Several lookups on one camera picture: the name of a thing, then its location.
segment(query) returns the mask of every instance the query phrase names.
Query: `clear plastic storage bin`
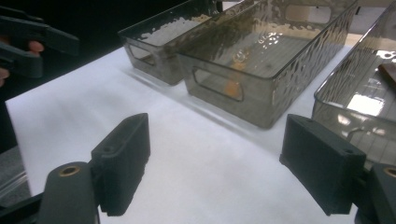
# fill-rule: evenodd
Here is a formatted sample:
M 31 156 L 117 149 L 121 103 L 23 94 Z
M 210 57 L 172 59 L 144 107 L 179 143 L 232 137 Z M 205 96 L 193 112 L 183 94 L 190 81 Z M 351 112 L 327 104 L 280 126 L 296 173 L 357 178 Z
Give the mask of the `clear plastic storage bin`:
M 312 118 L 347 139 L 373 162 L 396 164 L 396 83 L 380 73 L 396 64 L 396 3 L 315 92 Z
M 272 127 L 344 46 L 356 5 L 259 1 L 179 51 L 189 93 L 257 126 Z M 310 18 L 316 7 L 327 10 L 327 20 Z
M 216 1 L 190 0 L 120 31 L 119 36 L 134 68 L 175 85 L 183 79 L 178 48 L 253 3 L 245 0 L 219 13 Z

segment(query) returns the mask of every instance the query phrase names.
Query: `white tablecloth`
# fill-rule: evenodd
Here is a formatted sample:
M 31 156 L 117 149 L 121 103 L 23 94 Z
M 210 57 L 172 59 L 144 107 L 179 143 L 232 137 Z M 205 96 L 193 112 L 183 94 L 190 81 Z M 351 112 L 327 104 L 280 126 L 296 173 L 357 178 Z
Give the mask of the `white tablecloth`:
M 279 161 L 288 113 L 311 116 L 313 93 L 344 47 L 270 130 L 135 71 L 124 49 L 7 101 L 34 195 L 47 174 L 91 150 L 124 118 L 148 113 L 151 156 L 123 217 L 102 223 L 353 223 L 327 217 Z

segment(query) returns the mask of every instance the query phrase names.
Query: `white table surface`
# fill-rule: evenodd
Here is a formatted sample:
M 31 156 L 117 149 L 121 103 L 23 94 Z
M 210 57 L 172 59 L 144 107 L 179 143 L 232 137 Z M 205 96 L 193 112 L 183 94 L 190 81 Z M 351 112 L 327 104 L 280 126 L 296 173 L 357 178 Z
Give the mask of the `white table surface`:
M 279 161 L 286 115 L 311 116 L 313 93 L 344 47 L 270 130 L 133 69 L 124 49 L 7 101 L 33 195 L 47 174 L 91 150 L 124 118 L 148 113 L 151 156 L 134 200 L 107 223 L 353 223 L 327 217 Z

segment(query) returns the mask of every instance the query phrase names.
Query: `textured plastic surface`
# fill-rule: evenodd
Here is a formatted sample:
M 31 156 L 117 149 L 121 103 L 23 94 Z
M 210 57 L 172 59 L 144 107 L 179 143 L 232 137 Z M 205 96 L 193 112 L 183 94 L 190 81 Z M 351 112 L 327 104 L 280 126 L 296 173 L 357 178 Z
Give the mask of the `textured plastic surface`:
M 288 7 L 318 6 L 328 22 L 287 18 Z M 270 128 L 343 47 L 356 2 L 260 1 L 179 52 L 189 93 Z
M 348 214 L 365 155 L 312 119 L 288 115 L 280 161 L 327 214 Z
M 252 6 L 253 0 L 218 13 L 216 1 L 190 0 L 119 32 L 128 57 L 137 68 L 170 85 L 183 79 L 176 52 L 188 41 Z
M 315 93 L 313 119 L 367 153 L 396 163 L 396 84 L 377 71 L 396 63 L 396 3 L 333 70 Z
M 92 151 L 95 195 L 108 216 L 125 213 L 145 173 L 149 155 L 148 114 L 123 120 Z
M 37 224 L 96 224 L 96 207 L 90 165 L 71 162 L 49 173 Z

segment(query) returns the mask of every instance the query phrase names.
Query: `plastic container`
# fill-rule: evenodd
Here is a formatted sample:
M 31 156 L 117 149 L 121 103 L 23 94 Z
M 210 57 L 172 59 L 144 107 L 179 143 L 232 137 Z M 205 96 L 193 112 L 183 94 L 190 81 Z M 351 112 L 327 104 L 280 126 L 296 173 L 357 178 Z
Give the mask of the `plastic container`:
M 396 83 L 381 63 L 396 63 L 396 3 L 315 92 L 312 118 L 364 151 L 366 168 L 396 164 Z
M 120 31 L 119 36 L 134 68 L 176 85 L 183 79 L 178 48 L 253 3 L 245 0 L 219 13 L 216 1 L 190 0 Z
M 189 93 L 271 128 L 344 46 L 356 5 L 348 0 L 258 2 L 179 51 Z M 327 8 L 329 19 L 293 15 L 305 7 Z

